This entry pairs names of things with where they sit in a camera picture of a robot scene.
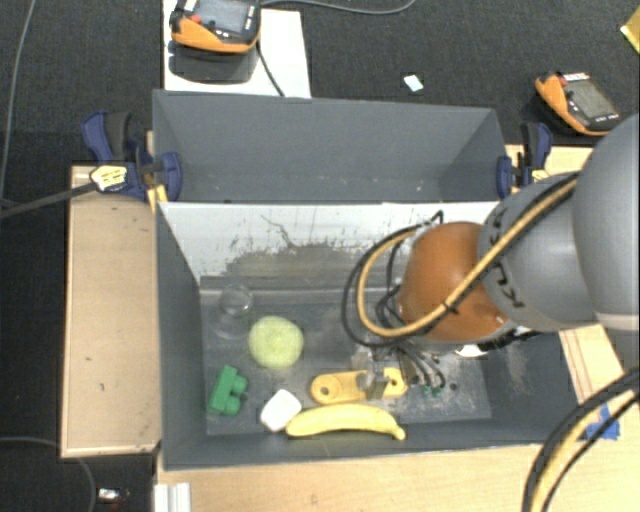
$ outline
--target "tennis ball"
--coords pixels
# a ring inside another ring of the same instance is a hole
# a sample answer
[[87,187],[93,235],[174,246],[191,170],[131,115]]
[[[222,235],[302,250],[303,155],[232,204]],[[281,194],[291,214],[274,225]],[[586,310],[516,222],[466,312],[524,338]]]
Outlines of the tennis ball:
[[303,344],[300,328],[279,316],[262,317],[249,332],[249,352],[266,368],[288,368],[300,357]]

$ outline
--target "gray bin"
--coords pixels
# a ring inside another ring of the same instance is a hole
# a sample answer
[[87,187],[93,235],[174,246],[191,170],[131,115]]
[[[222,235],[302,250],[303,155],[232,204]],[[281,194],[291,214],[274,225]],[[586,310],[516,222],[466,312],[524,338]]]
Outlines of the gray bin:
[[[166,469],[540,442],[575,406],[559,340],[548,335],[478,360],[444,356],[455,389],[438,398],[412,390],[377,402],[406,428],[402,442],[363,432],[293,440],[258,420],[277,389],[312,406],[311,378],[349,368],[355,347],[339,301],[368,244],[439,208],[449,221],[486,216],[504,154],[494,112],[156,92],[154,137],[156,154],[177,151],[185,170],[180,202],[157,215]],[[372,289],[381,275],[374,269]],[[234,282],[253,291],[255,318],[280,314],[304,329],[294,367],[261,369],[246,342],[211,332],[220,290]],[[224,364],[249,379],[247,400],[236,417],[211,417],[208,393]]]

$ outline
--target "black carpet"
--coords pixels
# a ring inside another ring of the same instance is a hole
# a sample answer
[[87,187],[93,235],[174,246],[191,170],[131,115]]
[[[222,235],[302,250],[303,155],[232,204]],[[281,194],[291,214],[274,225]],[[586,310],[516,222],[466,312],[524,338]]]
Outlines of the black carpet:
[[[375,8],[390,2],[347,3]],[[3,126],[28,4],[0,5]],[[78,125],[95,110],[129,110],[151,128],[151,90],[162,85],[160,4],[39,0],[20,68],[6,198],[28,201],[65,189],[72,162],[88,158]],[[638,55],[618,30],[637,0],[486,4],[417,0],[389,17],[300,7],[312,95],[491,107],[505,141],[517,143],[520,123],[538,120],[533,79],[553,69],[584,70],[623,114],[638,111]],[[425,86],[416,94],[402,82],[414,73]],[[561,134],[555,141],[593,143]],[[0,437],[58,438],[65,232],[62,204],[0,226]],[[128,490],[121,510],[149,509],[150,456],[89,464],[98,487]],[[0,444],[0,511],[75,511],[87,503],[88,484],[77,464],[60,462],[52,448]]]

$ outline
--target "banana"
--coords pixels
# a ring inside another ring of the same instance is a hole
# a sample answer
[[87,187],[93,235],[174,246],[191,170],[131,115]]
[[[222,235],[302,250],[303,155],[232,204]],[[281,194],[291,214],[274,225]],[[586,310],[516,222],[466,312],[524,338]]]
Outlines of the banana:
[[287,434],[292,437],[336,430],[368,430],[391,434],[400,441],[407,437],[391,414],[379,407],[365,404],[336,404],[307,409],[295,416],[286,428]]

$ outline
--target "cable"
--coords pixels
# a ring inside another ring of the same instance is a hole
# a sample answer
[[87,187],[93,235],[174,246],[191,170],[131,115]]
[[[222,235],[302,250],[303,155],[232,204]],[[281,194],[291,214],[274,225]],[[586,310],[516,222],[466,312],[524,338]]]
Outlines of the cable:
[[[31,443],[31,444],[40,444],[43,446],[49,446],[51,448],[55,448],[56,450],[60,448],[57,443],[53,441],[49,441],[47,439],[41,439],[39,437],[31,437],[31,436],[16,436],[16,437],[0,437],[0,444],[2,443]],[[93,512],[96,507],[96,480],[93,477],[93,473],[91,469],[87,465],[85,461],[82,459],[76,458],[82,469],[87,475],[87,480],[89,481],[89,506],[87,508],[87,512]]]
[[396,344],[400,343],[401,341],[403,341],[404,339],[408,338],[408,336],[398,337],[396,339],[387,340],[386,342],[380,343],[380,342],[375,342],[375,341],[364,340],[364,339],[360,338],[359,336],[357,336],[353,332],[353,330],[351,329],[351,327],[349,325],[349,319],[347,318],[347,304],[349,303],[349,292],[351,290],[351,287],[353,286],[353,282],[359,277],[360,272],[361,272],[362,267],[364,266],[365,262],[369,259],[371,254],[378,247],[380,247],[383,244],[387,243],[388,241],[394,240],[397,237],[402,236],[402,235],[404,235],[406,233],[410,233],[411,235],[413,235],[419,229],[424,228],[426,226],[431,226],[436,221],[442,222],[443,215],[444,214],[443,214],[442,210],[439,210],[430,219],[428,219],[428,220],[426,220],[424,222],[420,222],[420,223],[415,224],[413,226],[408,226],[408,227],[405,227],[405,228],[401,228],[401,229],[399,229],[397,231],[394,231],[390,235],[387,235],[382,240],[376,242],[372,247],[370,247],[360,257],[360,259],[358,260],[356,265],[353,267],[353,269],[351,270],[351,273],[349,274],[349,277],[347,278],[347,283],[346,283],[346,285],[344,287],[344,290],[343,290],[343,293],[342,293],[342,302],[341,302],[341,305],[340,305],[340,320],[342,321],[342,325],[344,327],[345,332],[347,333],[347,335],[355,343],[358,343],[359,345],[363,345],[365,347],[383,347],[383,346],[396,345]]
[[477,343],[477,345],[478,345],[478,348],[483,352],[489,352],[490,350],[499,350],[501,348],[504,348],[507,345],[511,345],[511,343],[514,343],[516,341],[526,341],[529,338],[534,338],[535,336],[539,336],[541,334],[542,332],[535,331],[535,330],[530,330],[530,331],[526,331],[518,334],[518,330],[514,329],[492,340]]
[[9,141],[11,139],[11,131],[13,130],[13,102],[16,97],[16,85],[18,83],[18,69],[20,68],[20,59],[22,58],[22,49],[24,48],[24,41],[27,38],[27,32],[29,31],[29,25],[31,24],[31,17],[33,16],[33,10],[36,6],[36,0],[31,0],[31,6],[22,28],[22,36],[18,43],[18,50],[16,51],[16,59],[13,63],[13,75],[11,76],[11,88],[9,90],[9,106],[7,108],[7,127],[5,129],[4,147],[2,149],[2,164],[0,164],[0,198],[4,196],[4,183],[7,173],[7,162],[9,160]]
[[400,315],[396,313],[396,310],[389,305],[389,301],[391,299],[394,299],[399,291],[400,285],[398,284],[387,291],[387,293],[385,293],[376,304],[376,317],[378,318],[378,321],[385,327],[393,327],[391,321],[389,320],[389,318],[387,318],[387,313],[391,314],[393,318],[398,322],[403,322]]
[[258,57],[260,58],[260,62],[262,62],[262,66],[264,67],[264,70],[267,73],[267,76],[269,77],[269,80],[271,81],[271,84],[275,87],[276,91],[278,91],[278,94],[280,96],[284,97],[283,90],[278,85],[278,82],[276,82],[276,79],[274,78],[273,74],[271,73],[271,70],[269,69],[269,66],[267,65],[267,61],[265,60],[264,55],[262,54],[262,48],[260,47],[260,41],[258,41],[256,43],[256,51],[258,52]]
[[636,367],[619,379],[601,389],[598,393],[578,405],[556,427],[544,442],[542,449],[531,466],[531,471],[525,484],[522,501],[523,512],[538,512],[543,504],[542,497],[546,495],[544,490],[551,488],[549,475],[562,461],[562,455],[566,455],[567,446],[572,444],[582,435],[586,426],[593,420],[594,412],[613,398],[633,390],[640,393],[640,372]]
[[12,206],[17,205],[15,201],[10,201],[9,199],[3,199],[0,197],[0,207],[4,206],[6,208],[11,208]]
[[369,16],[385,16],[388,14],[398,14],[402,11],[406,11],[409,7],[411,7],[416,0],[409,0],[404,5],[400,7],[395,7],[393,9],[386,10],[373,10],[373,9],[356,9],[354,7],[346,7],[342,5],[335,5],[325,2],[317,2],[315,0],[266,0],[260,3],[261,7],[272,7],[274,5],[279,4],[302,4],[302,5],[311,5],[314,7],[324,7],[326,9],[333,9],[335,11],[343,11],[343,12],[351,12],[354,14],[366,14]]
[[631,406],[636,403],[639,399],[639,395],[634,395],[633,398],[627,400],[622,406],[615,411],[606,421],[600,425],[598,430],[594,432],[594,434],[584,443],[580,449],[571,457],[567,465],[562,469],[553,486],[549,490],[547,497],[542,505],[542,512],[547,512],[549,505],[551,504],[551,500],[553,499],[554,494],[560,487],[560,483],[569,472],[569,470],[573,467],[573,465],[580,460],[580,458],[604,435],[604,433],[613,425],[616,421],[620,419],[620,417],[627,412]]
[[398,350],[405,353],[414,363],[416,363],[416,366],[418,366],[418,368],[420,368],[420,371],[422,371],[422,373],[425,375],[428,386],[431,386],[431,378],[428,375],[429,370],[427,369],[427,367],[429,367],[440,380],[440,385],[438,387],[440,389],[444,389],[444,387],[447,385],[447,380],[444,377],[444,373],[442,373],[440,368],[438,368],[431,361],[431,359],[429,359],[428,357],[423,358],[422,354],[420,354],[420,351],[413,343],[404,341],[403,343],[398,345]]
[[72,188],[71,190],[58,192],[57,194],[52,194],[50,196],[36,199],[35,201],[30,201],[28,203],[14,206],[13,208],[9,208],[8,210],[0,211],[0,220],[8,219],[9,217],[13,217],[14,215],[18,215],[20,213],[26,213],[31,210],[36,210],[38,208],[42,208],[43,206],[49,206],[55,203],[59,203],[60,201],[67,201],[74,197],[86,194],[87,192],[95,192],[95,190],[96,186],[93,182],[85,183],[84,185]]
[[548,213],[551,209],[556,207],[562,201],[569,197],[576,186],[576,175],[573,174],[566,180],[559,183],[559,187],[552,193],[548,194],[542,200],[533,205],[528,211],[526,211],[510,228],[509,230],[491,247],[489,251],[480,259],[471,272],[463,279],[463,281],[449,294],[449,296],[443,301],[441,305],[435,308],[428,315],[412,322],[411,324],[404,325],[393,329],[380,327],[373,323],[367,316],[365,307],[365,288],[367,276],[371,270],[373,264],[378,258],[387,251],[390,247],[396,243],[403,241],[415,234],[417,230],[404,232],[399,234],[387,242],[381,244],[371,256],[367,258],[362,271],[360,272],[359,279],[356,284],[356,309],[360,321],[370,332],[382,337],[382,338],[397,338],[401,336],[415,335],[417,332],[427,331],[432,329],[437,322],[439,322],[449,311],[455,309],[456,305],[462,300],[472,289],[477,282],[483,277],[490,266],[506,252],[516,238],[525,231],[526,228],[531,227],[536,221],[538,221],[543,214]]

